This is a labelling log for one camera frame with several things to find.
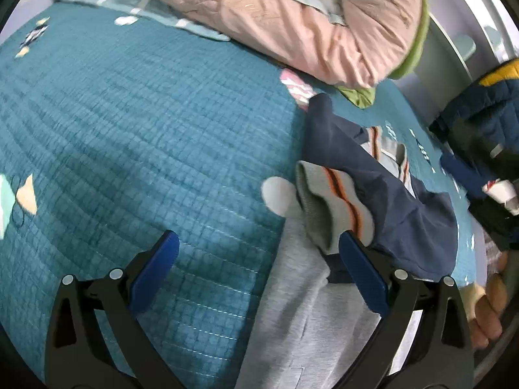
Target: blue quilted bedspread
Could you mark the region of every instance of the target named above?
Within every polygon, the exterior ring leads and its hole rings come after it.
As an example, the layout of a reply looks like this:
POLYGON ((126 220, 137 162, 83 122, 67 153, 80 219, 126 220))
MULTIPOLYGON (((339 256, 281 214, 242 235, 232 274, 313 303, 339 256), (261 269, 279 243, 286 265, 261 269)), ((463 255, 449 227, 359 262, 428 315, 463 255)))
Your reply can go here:
MULTIPOLYGON (((32 216, 16 204, 0 241, 0 322, 42 376, 60 278, 102 277, 172 229, 180 256, 139 321, 189 389, 232 389, 283 227, 261 183, 293 180, 304 112, 279 67, 242 46, 143 18, 116 26, 118 16, 58 3, 0 47, 0 174, 13 192, 32 175, 38 207, 32 216), (15 58, 44 16, 48 29, 15 58)), ((314 85, 337 114, 406 143, 412 173, 451 193, 455 278, 471 280, 465 199, 396 87, 382 83, 375 106, 361 111, 314 85)))

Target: person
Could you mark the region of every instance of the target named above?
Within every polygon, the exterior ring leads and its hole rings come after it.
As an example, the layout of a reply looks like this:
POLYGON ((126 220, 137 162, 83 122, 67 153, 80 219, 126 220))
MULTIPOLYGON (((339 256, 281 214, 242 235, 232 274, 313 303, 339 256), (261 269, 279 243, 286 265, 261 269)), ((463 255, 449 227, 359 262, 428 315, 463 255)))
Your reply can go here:
MULTIPOLYGON (((508 254, 499 258, 498 271, 502 272, 507 265, 508 254)), ((502 326, 499 317, 507 306, 508 295, 499 273, 492 275, 486 287, 486 295, 476 303, 476 318, 469 322, 472 346, 484 349, 489 341, 501 336, 502 326)))

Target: gray pants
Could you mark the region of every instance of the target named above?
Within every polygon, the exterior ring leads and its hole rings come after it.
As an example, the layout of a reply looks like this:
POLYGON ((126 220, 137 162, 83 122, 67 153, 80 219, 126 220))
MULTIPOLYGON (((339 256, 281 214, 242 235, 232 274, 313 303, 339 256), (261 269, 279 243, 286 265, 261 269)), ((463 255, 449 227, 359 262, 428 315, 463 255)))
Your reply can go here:
POLYGON ((348 370, 380 316, 329 274, 292 204, 235 389, 329 389, 348 370))

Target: metal screw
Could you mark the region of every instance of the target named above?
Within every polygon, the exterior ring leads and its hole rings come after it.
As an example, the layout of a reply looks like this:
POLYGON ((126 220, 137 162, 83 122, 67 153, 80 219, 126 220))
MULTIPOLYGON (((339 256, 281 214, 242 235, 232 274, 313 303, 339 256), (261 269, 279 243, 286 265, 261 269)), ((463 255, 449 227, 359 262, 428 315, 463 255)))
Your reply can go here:
POLYGON ((396 276, 397 279, 400 279, 400 280, 406 280, 407 277, 409 276, 409 275, 407 275, 407 272, 404 271, 403 269, 396 269, 394 272, 394 275, 396 276))
POLYGON ((74 277, 72 275, 65 275, 63 277, 63 279, 61 280, 61 282, 64 284, 64 285, 69 285, 72 283, 72 281, 74 280, 74 277))
POLYGON ((448 287, 454 287, 454 284, 455 284, 454 279, 452 279, 451 277, 444 277, 443 283, 445 285, 447 285, 448 287))
POLYGON ((121 269, 113 269, 110 271, 111 279, 119 279, 121 276, 123 276, 123 271, 121 269))

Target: green fabric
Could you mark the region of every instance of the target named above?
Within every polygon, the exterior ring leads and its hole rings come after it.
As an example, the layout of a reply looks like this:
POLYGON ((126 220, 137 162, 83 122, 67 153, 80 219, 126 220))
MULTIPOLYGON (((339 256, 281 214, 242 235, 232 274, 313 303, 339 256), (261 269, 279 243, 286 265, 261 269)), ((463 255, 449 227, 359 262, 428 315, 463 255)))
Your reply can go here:
POLYGON ((370 107, 375 102, 376 88, 348 89, 344 86, 338 86, 337 89, 360 109, 370 107))
POLYGON ((393 73, 389 75, 390 79, 401 79, 405 75, 411 73, 420 61, 422 51, 424 50, 425 38, 429 31, 429 0, 422 0, 422 11, 420 15, 420 23, 416 30, 415 40, 406 58, 393 73))
POLYGON ((4 239, 9 225, 12 207, 15 205, 15 194, 11 190, 5 175, 0 175, 0 240, 4 239))
MULTIPOLYGON (((404 61, 390 75, 390 79, 401 79, 405 75, 411 73, 420 61, 422 51, 424 50, 425 38, 429 31, 429 0, 422 0, 422 10, 420 15, 420 23, 416 30, 415 40, 411 49, 406 55, 404 61)), ((373 105, 375 101, 375 88, 366 89, 348 89, 344 86, 337 87, 348 100, 360 109, 364 109, 373 105)))

